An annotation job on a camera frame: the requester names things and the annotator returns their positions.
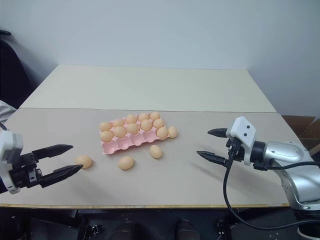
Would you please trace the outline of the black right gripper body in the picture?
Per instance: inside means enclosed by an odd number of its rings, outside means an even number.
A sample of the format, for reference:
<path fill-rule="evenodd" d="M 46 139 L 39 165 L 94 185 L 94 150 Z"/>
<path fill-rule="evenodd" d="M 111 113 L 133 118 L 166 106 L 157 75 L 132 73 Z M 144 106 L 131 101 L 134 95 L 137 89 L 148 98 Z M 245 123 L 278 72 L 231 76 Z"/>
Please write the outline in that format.
<path fill-rule="evenodd" d="M 231 160 L 242 162 L 244 161 L 245 150 L 242 147 L 242 142 L 238 138 L 229 139 L 226 143 L 228 148 L 228 161 Z"/>

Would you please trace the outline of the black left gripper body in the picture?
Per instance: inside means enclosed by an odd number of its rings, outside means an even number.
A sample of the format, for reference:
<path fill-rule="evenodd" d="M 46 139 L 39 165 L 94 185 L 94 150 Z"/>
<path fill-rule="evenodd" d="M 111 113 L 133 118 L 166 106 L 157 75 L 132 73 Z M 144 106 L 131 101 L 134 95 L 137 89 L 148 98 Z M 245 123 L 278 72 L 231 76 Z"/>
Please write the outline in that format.
<path fill-rule="evenodd" d="M 18 188 L 31 188 L 41 184 L 42 173 L 37 168 L 39 158 L 35 151 L 23 154 L 9 171 L 11 179 Z"/>

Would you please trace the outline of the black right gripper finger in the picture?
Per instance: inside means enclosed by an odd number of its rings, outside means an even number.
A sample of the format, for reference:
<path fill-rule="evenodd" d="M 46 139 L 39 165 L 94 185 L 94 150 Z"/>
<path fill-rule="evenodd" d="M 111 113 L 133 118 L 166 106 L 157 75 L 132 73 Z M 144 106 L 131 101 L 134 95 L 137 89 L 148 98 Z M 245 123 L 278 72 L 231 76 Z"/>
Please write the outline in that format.
<path fill-rule="evenodd" d="M 196 153 L 211 163 L 218 164 L 224 167 L 228 166 L 228 159 L 222 156 L 216 155 L 213 152 L 198 150 Z"/>
<path fill-rule="evenodd" d="M 209 130 L 207 133 L 218 138 L 227 138 L 227 130 L 227 128 L 215 128 Z"/>

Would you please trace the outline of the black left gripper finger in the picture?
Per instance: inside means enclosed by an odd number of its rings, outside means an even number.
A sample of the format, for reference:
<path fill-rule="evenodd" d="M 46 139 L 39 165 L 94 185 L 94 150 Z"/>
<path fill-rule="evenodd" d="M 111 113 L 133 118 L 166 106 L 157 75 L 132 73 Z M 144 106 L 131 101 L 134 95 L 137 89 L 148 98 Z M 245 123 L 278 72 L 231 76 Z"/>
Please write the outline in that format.
<path fill-rule="evenodd" d="M 56 144 L 53 146 L 48 146 L 45 148 L 34 150 L 34 151 L 32 151 L 32 154 L 37 160 L 40 160 L 40 159 L 44 159 L 44 158 L 52 158 L 55 156 L 59 156 L 65 152 L 69 151 L 72 148 L 73 148 L 72 145 Z"/>
<path fill-rule="evenodd" d="M 83 168 L 82 164 L 68 165 L 59 169 L 54 170 L 52 173 L 41 177 L 40 186 L 42 188 L 61 182 Z"/>

